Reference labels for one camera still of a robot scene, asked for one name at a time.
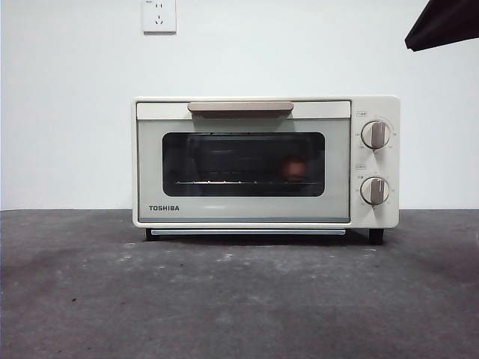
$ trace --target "oven handle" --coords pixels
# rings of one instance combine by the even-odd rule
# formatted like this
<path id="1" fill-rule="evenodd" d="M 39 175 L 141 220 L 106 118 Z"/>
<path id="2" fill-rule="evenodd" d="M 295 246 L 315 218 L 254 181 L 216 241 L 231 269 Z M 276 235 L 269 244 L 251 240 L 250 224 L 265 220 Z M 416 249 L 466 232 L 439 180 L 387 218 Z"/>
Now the oven handle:
<path id="1" fill-rule="evenodd" d="M 293 103 L 289 101 L 251 101 L 251 102 L 190 102 L 188 109 L 198 112 L 237 112 L 237 111 L 273 111 L 291 112 Z"/>

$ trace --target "electrical outlet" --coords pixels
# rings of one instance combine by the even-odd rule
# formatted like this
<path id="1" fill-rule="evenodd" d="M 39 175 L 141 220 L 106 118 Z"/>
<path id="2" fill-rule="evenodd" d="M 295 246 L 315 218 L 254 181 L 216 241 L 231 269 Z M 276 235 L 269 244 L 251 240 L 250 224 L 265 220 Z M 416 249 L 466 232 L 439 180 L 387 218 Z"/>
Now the electrical outlet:
<path id="1" fill-rule="evenodd" d="M 176 0 L 143 0 L 143 32 L 177 32 Z"/>

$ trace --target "oven foot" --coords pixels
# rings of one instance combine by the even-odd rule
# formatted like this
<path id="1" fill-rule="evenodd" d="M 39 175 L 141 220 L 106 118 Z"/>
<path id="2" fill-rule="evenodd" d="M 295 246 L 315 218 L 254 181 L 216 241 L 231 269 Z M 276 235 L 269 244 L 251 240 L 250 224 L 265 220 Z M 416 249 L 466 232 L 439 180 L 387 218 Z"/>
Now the oven foot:
<path id="1" fill-rule="evenodd" d="M 383 228 L 371 228 L 369 229 L 369 244 L 381 245 L 383 243 L 382 238 L 384 236 Z"/>
<path id="2" fill-rule="evenodd" d="M 161 239 L 161 236 L 154 235 L 151 233 L 151 228 L 147 228 L 145 230 L 145 241 L 146 242 L 152 242 L 152 241 L 159 241 Z"/>

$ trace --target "temperature knob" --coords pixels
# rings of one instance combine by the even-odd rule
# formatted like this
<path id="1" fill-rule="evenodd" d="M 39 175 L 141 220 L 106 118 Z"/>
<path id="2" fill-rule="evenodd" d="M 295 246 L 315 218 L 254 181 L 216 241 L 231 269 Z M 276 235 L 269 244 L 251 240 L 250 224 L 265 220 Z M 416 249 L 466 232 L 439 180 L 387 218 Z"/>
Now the temperature knob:
<path id="1" fill-rule="evenodd" d="M 362 141 L 373 150 L 384 147 L 389 141 L 389 128 L 382 121 L 369 122 L 361 133 Z"/>
<path id="2" fill-rule="evenodd" d="M 361 185 L 361 195 L 366 202 L 377 206 L 388 199 L 389 185 L 380 177 L 368 178 Z"/>

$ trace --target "dark object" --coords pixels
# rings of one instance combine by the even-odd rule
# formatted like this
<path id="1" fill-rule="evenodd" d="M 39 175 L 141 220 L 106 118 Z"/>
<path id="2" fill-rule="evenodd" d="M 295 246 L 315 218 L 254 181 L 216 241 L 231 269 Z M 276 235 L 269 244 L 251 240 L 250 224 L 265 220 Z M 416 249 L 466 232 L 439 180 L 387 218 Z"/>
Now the dark object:
<path id="1" fill-rule="evenodd" d="M 146 241 L 147 242 L 151 242 L 151 241 L 154 241 L 155 240 L 155 236 L 153 234 L 151 234 L 151 228 L 147 228 L 145 230 L 146 232 Z"/>
<path id="2" fill-rule="evenodd" d="M 412 51 L 479 37 L 478 0 L 430 0 L 406 37 Z"/>
<path id="3" fill-rule="evenodd" d="M 384 230 L 382 228 L 371 228 L 369 230 L 369 244 L 381 245 L 383 236 Z"/>

